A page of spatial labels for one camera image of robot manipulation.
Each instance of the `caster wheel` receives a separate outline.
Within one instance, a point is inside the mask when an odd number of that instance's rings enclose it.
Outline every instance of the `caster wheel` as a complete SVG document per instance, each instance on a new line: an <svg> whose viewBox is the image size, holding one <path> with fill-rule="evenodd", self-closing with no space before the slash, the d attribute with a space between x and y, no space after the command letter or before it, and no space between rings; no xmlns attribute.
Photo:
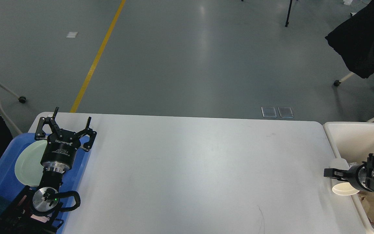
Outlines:
<svg viewBox="0 0 374 234"><path fill-rule="evenodd" d="M20 96L18 98L18 102L25 103L26 101L27 101L27 98L25 98L24 96Z"/></svg>

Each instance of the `black jacket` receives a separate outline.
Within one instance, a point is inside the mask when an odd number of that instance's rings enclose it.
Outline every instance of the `black jacket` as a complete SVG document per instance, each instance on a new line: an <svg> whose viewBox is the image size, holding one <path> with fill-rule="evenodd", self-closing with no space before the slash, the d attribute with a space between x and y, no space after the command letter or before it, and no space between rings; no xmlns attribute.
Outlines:
<svg viewBox="0 0 374 234"><path fill-rule="evenodd" d="M374 0L325 38L350 71L368 78L374 73Z"/></svg>

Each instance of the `white table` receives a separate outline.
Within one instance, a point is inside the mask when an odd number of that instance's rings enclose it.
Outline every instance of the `white table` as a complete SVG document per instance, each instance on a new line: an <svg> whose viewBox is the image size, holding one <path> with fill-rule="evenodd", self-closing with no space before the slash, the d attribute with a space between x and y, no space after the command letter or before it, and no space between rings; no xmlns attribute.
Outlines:
<svg viewBox="0 0 374 234"><path fill-rule="evenodd" d="M365 233L351 197L323 178L334 154L319 123L78 113L56 121L77 132L88 116L98 135L66 234Z"/></svg>

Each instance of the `concrete floor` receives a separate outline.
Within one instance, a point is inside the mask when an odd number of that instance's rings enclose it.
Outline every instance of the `concrete floor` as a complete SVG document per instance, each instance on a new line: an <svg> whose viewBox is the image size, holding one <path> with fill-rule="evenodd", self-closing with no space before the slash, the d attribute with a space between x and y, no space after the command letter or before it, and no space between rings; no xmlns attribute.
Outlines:
<svg viewBox="0 0 374 234"><path fill-rule="evenodd" d="M23 132L40 112L70 111L119 4L0 1L0 82L27 103L1 89L0 99ZM321 124L374 117L374 74L334 87L349 71L324 39L365 4L294 1L285 28L288 4L127 0L77 112L263 119L261 106L284 106L291 120Z"/></svg>

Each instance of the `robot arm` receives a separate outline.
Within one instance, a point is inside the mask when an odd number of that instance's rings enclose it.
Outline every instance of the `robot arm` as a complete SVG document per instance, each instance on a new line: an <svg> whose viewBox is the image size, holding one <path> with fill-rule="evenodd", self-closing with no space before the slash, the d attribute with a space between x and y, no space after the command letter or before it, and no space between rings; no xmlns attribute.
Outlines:
<svg viewBox="0 0 374 234"><path fill-rule="evenodd" d="M326 168L324 177L349 182L357 190L374 192L374 154L369 154L368 161L362 163L349 170Z"/></svg>

